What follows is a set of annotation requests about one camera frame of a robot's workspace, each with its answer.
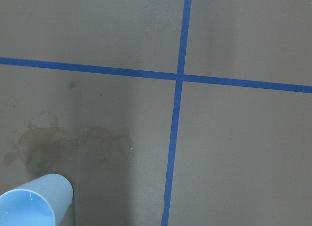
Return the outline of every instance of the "blue tape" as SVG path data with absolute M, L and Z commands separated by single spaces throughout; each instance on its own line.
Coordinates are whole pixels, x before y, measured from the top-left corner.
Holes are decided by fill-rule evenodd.
M 185 65 L 185 58 L 186 58 L 186 45 L 187 45 L 187 38 L 188 38 L 188 34 L 189 34 L 191 3 L 192 3 L 192 0 L 184 0 L 179 57 L 178 57 L 178 61 L 177 61 L 177 73 L 178 74 L 184 74 L 184 65 Z
M 291 91 L 300 93 L 312 93 L 312 86 L 297 85 L 297 84 L 249 81 L 249 80 L 228 79 L 209 76 L 194 76 L 194 75 L 183 75 L 183 81 L 240 86 L 249 88 L 263 88 L 263 89 Z
M 124 68 L 114 68 L 105 66 L 91 66 L 72 63 L 60 63 L 60 62 L 45 62 L 37 60 L 26 59 L 13 59 L 0 57 L 0 64 L 14 65 L 14 66 L 27 66 L 27 67 L 39 67 L 56 70 L 78 71 L 78 72 L 91 72 L 99 74 L 110 74 L 117 76 L 131 76 L 142 77 L 161 80 L 176 80 L 176 74 L 166 72 L 144 71 L 144 70 L 132 70 Z
M 192 0 L 184 0 L 180 48 L 179 48 L 179 57 L 178 57 L 178 64 L 177 64 L 177 80 L 175 83 L 176 85 L 175 86 L 175 100 L 174 100 L 174 108 L 172 112 L 171 132 L 170 132 L 170 142 L 169 142 L 169 152 L 168 152 L 168 164 L 167 164 L 167 172 L 166 172 L 164 211 L 163 211 L 162 218 L 161 218 L 162 226 L 167 226 L 168 221 L 169 221 L 171 192 L 172 192 L 172 183 L 173 183 L 173 176 L 174 176 L 175 156 L 176 156 L 176 141 L 177 141 L 182 86 L 183 86 L 182 77 L 184 74 L 184 66 L 185 66 L 187 38 L 188 38 L 188 32 L 189 32 L 190 13 L 191 13 L 191 2 Z

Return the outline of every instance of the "concrete floor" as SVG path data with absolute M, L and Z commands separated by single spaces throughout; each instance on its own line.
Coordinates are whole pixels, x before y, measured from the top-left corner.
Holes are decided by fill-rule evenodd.
M 0 57 L 176 73 L 183 4 L 0 0 Z M 192 0 L 185 74 L 312 86 L 311 20 L 312 0 Z M 311 225 L 310 93 L 184 82 L 161 222 L 174 80 L 0 75 L 0 194 L 66 176 L 62 226 Z

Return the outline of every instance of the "floor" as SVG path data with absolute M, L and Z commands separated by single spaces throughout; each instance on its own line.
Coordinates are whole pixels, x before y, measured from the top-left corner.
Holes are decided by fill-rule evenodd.
M 61 226 L 310 226 L 312 0 L 0 0 L 0 193 Z

